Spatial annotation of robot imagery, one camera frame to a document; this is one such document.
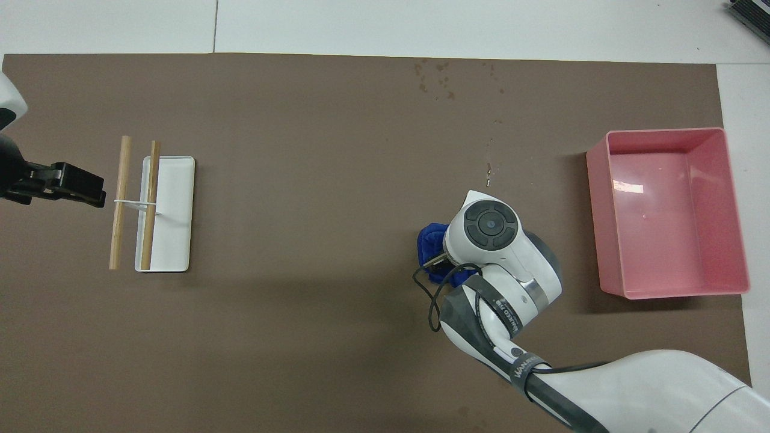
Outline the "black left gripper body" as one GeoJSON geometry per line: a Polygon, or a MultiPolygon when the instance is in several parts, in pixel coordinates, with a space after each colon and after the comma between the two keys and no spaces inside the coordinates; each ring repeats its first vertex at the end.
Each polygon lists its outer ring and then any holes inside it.
{"type": "Polygon", "coordinates": [[[47,192],[49,183],[36,178],[36,174],[50,174],[50,165],[34,164],[24,160],[16,143],[1,135],[1,197],[22,205],[30,205],[33,198],[55,200],[56,195],[47,192]]]}

